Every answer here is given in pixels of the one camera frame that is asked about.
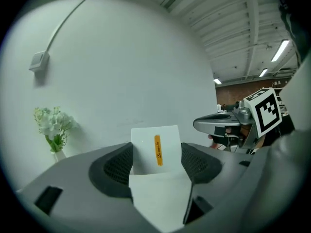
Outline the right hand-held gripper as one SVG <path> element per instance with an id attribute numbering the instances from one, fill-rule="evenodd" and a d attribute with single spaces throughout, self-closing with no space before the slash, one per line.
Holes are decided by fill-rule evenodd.
<path id="1" fill-rule="evenodd" d="M 228 133 L 228 145 L 238 150 L 257 150 L 265 145 L 268 133 L 281 122 L 282 116 L 273 88 L 262 88 L 259 91 L 237 101 L 230 113 L 216 113 L 203 116 L 193 122 L 194 128 L 213 136 L 225 136 Z"/>

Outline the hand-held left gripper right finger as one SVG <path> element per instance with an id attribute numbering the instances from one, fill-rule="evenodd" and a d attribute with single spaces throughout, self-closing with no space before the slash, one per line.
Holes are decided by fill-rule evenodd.
<path id="1" fill-rule="evenodd" d="M 240 233 L 264 168 L 264 153 L 241 154 L 182 143 L 191 191 L 183 233 Z"/>

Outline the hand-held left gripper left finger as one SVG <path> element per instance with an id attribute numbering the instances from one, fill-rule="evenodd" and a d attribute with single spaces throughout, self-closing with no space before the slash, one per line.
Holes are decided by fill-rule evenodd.
<path id="1" fill-rule="evenodd" d="M 132 165 L 131 143 L 78 154 L 54 164 L 17 196 L 53 233 L 155 233 L 134 207 Z"/>

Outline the person's right hand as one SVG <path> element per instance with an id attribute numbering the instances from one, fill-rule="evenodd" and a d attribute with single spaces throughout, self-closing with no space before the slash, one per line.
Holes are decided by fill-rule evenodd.
<path id="1" fill-rule="evenodd" d="M 224 150 L 226 148 L 226 146 L 223 144 L 215 143 L 211 135 L 208 135 L 208 138 L 212 140 L 212 144 L 209 146 L 210 148 L 219 150 Z"/>

